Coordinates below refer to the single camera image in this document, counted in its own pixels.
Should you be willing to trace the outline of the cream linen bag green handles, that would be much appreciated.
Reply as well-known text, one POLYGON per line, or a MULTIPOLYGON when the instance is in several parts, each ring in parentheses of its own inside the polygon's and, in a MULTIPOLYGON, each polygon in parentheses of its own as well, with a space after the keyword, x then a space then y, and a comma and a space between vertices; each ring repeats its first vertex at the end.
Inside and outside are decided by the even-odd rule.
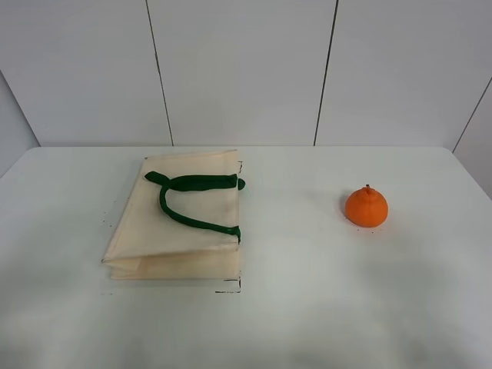
POLYGON ((240 277, 238 152, 147 157, 102 258, 115 280, 240 277))

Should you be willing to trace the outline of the orange mandarin fruit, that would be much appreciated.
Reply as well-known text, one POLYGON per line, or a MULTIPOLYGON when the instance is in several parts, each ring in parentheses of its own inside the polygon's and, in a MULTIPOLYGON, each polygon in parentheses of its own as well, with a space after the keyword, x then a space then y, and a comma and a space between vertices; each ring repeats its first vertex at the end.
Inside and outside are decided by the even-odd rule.
POLYGON ((353 192, 345 202, 346 218, 363 228, 376 228, 383 224, 388 216, 389 207, 385 197, 366 184, 353 192))

